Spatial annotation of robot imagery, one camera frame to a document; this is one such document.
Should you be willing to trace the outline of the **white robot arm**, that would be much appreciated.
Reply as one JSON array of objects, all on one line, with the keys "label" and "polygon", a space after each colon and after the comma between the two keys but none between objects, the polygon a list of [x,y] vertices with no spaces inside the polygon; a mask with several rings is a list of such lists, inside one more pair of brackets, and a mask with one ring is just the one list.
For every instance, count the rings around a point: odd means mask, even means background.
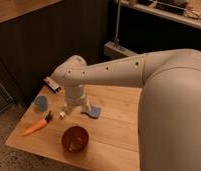
[{"label": "white robot arm", "polygon": [[201,171],[201,51],[149,52],[94,65],[73,55],[51,77],[65,88],[68,105],[87,102],[86,85],[140,88],[140,170]]}]

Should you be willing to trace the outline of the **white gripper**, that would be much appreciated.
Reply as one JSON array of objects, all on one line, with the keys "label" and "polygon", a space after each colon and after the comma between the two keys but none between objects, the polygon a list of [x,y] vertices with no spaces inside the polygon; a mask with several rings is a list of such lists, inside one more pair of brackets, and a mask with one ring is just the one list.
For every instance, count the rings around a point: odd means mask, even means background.
[{"label": "white gripper", "polygon": [[89,114],[91,105],[87,103],[87,94],[83,85],[65,86],[65,105],[63,112],[70,115],[74,111],[73,106],[82,106],[82,113]]}]

